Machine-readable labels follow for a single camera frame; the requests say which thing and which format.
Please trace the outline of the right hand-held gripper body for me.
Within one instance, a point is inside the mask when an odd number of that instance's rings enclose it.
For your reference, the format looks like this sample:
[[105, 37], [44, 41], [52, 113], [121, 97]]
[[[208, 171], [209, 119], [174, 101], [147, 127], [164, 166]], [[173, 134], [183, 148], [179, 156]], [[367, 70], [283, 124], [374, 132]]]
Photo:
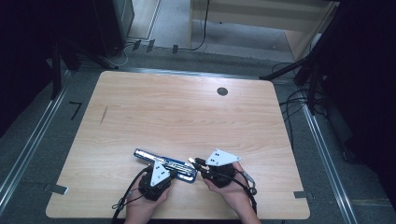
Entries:
[[239, 156], [215, 149], [204, 161], [204, 165], [208, 168], [205, 178], [209, 178], [216, 187], [224, 188], [231, 184], [236, 174], [233, 164], [239, 161], [241, 161]]

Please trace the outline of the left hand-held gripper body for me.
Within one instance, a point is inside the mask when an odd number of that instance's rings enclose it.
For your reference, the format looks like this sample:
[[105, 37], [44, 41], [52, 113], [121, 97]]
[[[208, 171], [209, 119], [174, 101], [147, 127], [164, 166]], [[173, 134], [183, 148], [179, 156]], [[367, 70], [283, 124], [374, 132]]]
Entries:
[[140, 180], [138, 190], [147, 200], [157, 201], [171, 186], [171, 181], [170, 171], [155, 161]]

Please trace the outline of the blue stapler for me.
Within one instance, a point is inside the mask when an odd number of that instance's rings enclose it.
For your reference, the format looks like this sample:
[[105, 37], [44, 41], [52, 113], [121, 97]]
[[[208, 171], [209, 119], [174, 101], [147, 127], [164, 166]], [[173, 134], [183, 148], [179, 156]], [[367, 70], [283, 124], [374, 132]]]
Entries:
[[150, 161], [150, 162], [158, 161], [165, 169], [169, 171], [176, 171], [177, 172], [176, 178], [181, 181], [191, 184], [196, 179], [197, 170], [189, 162], [178, 161], [175, 159], [159, 156], [140, 148], [137, 148], [134, 151], [134, 155], [137, 158], [145, 161]]

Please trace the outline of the person's left hand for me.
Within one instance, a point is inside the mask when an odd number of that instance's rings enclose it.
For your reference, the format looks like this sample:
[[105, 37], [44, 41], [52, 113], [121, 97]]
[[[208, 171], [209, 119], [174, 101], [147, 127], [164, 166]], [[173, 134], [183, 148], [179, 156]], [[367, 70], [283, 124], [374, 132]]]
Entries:
[[156, 210], [167, 200], [170, 189], [166, 189], [157, 201], [147, 200], [137, 189], [141, 178], [132, 186], [131, 194], [127, 197], [126, 217], [152, 217]]

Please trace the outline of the person's right hand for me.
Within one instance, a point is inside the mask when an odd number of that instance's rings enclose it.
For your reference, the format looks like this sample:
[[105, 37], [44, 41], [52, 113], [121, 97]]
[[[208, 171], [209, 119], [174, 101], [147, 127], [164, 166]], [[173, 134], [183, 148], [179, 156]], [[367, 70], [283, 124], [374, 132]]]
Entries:
[[207, 178], [204, 179], [204, 182], [211, 191], [218, 193], [234, 211], [251, 208], [250, 199], [239, 184], [232, 181], [228, 186], [218, 188]]

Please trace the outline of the black metal stand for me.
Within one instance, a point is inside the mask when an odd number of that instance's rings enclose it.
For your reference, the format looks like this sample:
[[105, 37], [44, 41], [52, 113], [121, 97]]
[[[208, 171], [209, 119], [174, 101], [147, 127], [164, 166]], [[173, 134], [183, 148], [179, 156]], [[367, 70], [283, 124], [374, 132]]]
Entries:
[[307, 80], [309, 82], [307, 106], [312, 115], [315, 114], [315, 95], [318, 89], [319, 80], [319, 66], [317, 63], [317, 58], [319, 55], [319, 47], [314, 47], [305, 57], [301, 60], [291, 63], [280, 70], [273, 72], [270, 75], [260, 76], [260, 80], [271, 81], [275, 78], [281, 77], [290, 71], [299, 68], [299, 72], [294, 78], [294, 84], [297, 86], [303, 86]]
[[57, 37], [52, 44], [52, 95], [51, 100], [54, 100], [61, 92], [62, 78], [61, 78], [61, 60], [64, 60], [66, 66], [72, 70], [77, 71], [80, 67], [80, 62], [77, 57], [77, 52], [82, 53], [95, 63], [101, 65], [105, 69], [115, 70], [119, 67], [117, 65], [110, 65], [91, 51], [84, 49], [76, 42], [64, 37]]

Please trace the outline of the light wooden furniture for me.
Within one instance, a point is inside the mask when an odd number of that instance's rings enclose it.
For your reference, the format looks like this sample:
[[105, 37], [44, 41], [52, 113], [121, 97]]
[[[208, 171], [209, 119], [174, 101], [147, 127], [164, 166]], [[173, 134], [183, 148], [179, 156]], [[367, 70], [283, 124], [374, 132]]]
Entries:
[[190, 0], [188, 46], [191, 46], [193, 20], [275, 28], [285, 31], [293, 58], [308, 52], [317, 34], [323, 34], [338, 7], [335, 0]]

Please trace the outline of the black computer tower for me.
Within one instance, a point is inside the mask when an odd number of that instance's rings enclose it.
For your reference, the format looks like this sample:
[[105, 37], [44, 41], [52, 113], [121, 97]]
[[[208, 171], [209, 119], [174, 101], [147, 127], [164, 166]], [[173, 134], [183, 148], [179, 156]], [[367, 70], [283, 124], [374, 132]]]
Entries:
[[128, 37], [133, 20], [132, 0], [92, 0], [99, 28], [101, 55], [112, 56], [120, 51]]

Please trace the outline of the dark curtain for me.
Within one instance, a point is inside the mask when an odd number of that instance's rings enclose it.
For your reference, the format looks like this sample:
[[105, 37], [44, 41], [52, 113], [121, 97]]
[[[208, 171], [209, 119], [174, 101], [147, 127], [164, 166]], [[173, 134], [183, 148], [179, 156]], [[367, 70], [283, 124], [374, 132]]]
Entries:
[[82, 0], [0, 0], [0, 137], [53, 80], [47, 59], [57, 48], [79, 69], [72, 14]]
[[323, 87], [396, 211], [396, 0], [339, 0], [320, 39]]

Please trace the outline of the metal floor rail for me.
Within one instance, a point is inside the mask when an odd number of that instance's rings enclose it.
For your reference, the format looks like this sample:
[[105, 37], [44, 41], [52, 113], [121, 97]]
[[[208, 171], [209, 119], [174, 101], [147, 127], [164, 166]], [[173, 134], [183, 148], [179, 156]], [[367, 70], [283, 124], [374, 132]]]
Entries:
[[332, 187], [332, 192], [340, 210], [341, 216], [345, 224], [359, 224], [352, 207], [351, 201], [347, 195], [347, 191], [342, 183], [342, 180], [336, 170], [332, 156], [329, 152], [327, 144], [324, 140], [322, 132], [318, 126], [317, 119], [311, 114], [307, 105], [304, 106], [304, 116], [308, 127], [314, 138], [314, 142], [318, 149], [318, 154], [321, 158], [326, 175]]
[[0, 138], [0, 217], [21, 182], [31, 160], [61, 106], [75, 73], [62, 75], [62, 87], [51, 100], [52, 90], [44, 89]]
[[259, 79], [259, 76], [247, 76], [247, 75], [235, 75], [235, 74], [219, 74], [209, 72], [195, 72], [195, 71], [178, 71], [178, 70], [166, 70], [166, 69], [152, 69], [152, 68], [125, 68], [125, 69], [103, 69], [103, 68], [84, 68], [80, 69], [80, 73], [93, 72], [95, 74], [101, 74], [105, 71], [109, 72], [127, 72], [137, 74], [159, 74], [159, 75], [179, 75], [179, 76], [191, 76], [191, 77], [217, 77], [217, 78], [234, 78], [234, 79], [248, 79], [248, 80], [264, 80]]

